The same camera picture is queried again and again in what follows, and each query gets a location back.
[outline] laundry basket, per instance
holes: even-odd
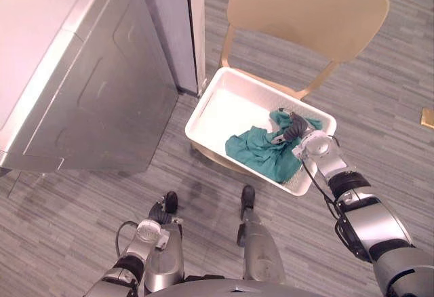
[[[303,195],[311,179],[301,167],[284,184],[277,183],[226,155],[225,143],[232,135],[240,135],[254,125],[268,132],[277,131],[278,125],[269,117],[271,111],[284,107],[290,111],[322,122],[323,131],[333,135],[336,120],[333,116],[301,102],[279,90],[265,85],[232,68],[220,68],[202,95],[185,127],[187,137],[199,146],[212,151],[245,171],[263,178],[293,195]],[[317,167],[307,163],[312,175]]]

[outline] teal towel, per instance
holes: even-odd
[[[292,149],[300,143],[300,139],[272,144],[271,140],[283,134],[292,125],[292,120],[281,111],[271,112],[270,118],[280,126],[279,131],[267,133],[266,129],[252,126],[249,131],[240,136],[231,136],[226,141],[226,154],[271,180],[283,183],[300,169],[301,162],[292,154]],[[321,121],[308,121],[317,130],[322,128]]]

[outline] wooden chair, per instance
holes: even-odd
[[[229,27],[220,65],[230,66],[228,56],[238,28],[259,31],[309,48],[325,56],[330,63],[299,92],[240,70],[301,99],[319,87],[340,63],[352,60],[366,47],[388,10],[389,0],[229,0]]]

